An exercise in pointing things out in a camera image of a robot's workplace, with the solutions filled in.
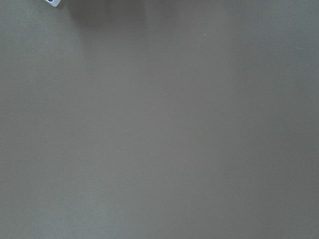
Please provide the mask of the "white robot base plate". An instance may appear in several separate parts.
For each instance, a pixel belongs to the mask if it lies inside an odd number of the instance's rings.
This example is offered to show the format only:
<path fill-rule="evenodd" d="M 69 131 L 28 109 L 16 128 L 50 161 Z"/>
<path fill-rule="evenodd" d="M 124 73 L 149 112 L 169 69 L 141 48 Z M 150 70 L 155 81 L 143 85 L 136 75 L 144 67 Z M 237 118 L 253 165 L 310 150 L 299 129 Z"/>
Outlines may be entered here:
<path fill-rule="evenodd" d="M 44 0 L 44 1 L 53 7 L 58 7 L 61 2 L 61 0 Z"/>

